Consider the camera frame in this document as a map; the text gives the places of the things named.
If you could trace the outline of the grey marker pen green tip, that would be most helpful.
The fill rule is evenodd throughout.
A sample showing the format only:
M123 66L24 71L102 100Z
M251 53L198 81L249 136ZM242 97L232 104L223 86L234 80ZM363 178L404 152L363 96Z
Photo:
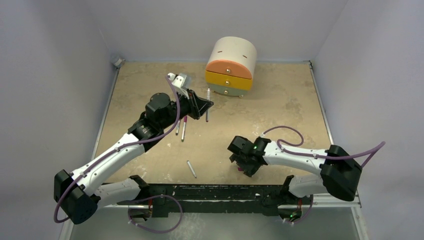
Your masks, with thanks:
M181 126L181 120L179 120L179 121L177 122L177 125L176 125L176 127L175 127L175 135L176 135L176 136L178 136L178 135L179 135L179 132L180 132L180 126Z

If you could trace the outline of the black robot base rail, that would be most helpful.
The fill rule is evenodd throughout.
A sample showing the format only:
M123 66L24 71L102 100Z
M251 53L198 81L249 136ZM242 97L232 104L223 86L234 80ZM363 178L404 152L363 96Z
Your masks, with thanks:
M155 218L170 213L262 214L267 217L297 218L302 207L313 202L313 197L296 197L288 190L289 176L282 185L249 184L183 184L146 183L135 181L140 192L124 205L150 205Z

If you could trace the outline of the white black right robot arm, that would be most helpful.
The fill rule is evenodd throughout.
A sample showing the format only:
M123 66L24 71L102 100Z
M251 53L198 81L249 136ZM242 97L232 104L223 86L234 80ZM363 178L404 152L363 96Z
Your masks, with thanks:
M280 196L288 204L299 198L315 194L330 194L352 202L357 193L362 166L342 147L331 145L328 149L307 149L290 146L264 137L251 142L235 136L227 149L230 161L252 177L261 166L278 165L308 172L305 176L286 179Z

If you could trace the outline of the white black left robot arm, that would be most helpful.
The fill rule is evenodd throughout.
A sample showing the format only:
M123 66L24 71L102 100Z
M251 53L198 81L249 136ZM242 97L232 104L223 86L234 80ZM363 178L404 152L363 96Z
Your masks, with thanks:
M194 120L200 119L214 104L208 99L198 97L191 89L187 90L187 94L173 94L174 101L163 92L152 95L139 120L117 143L71 173L61 170L55 175L55 223L61 222L58 219L59 210L63 210L66 218L77 225L105 206L123 201L134 201L142 205L148 201L148 184L137 175L117 183L104 182L125 164L155 146L167 135L165 129L171 132L177 122L186 116Z

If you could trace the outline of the grey marker pen blue tip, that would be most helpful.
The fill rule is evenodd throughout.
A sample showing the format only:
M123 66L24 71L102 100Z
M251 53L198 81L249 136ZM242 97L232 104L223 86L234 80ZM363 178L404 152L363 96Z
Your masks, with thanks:
M187 121L188 121L188 117L185 116L183 118L183 125L182 125L182 133L181 133L181 141L184 142L185 141L185 135L186 135L186 128L187 128Z

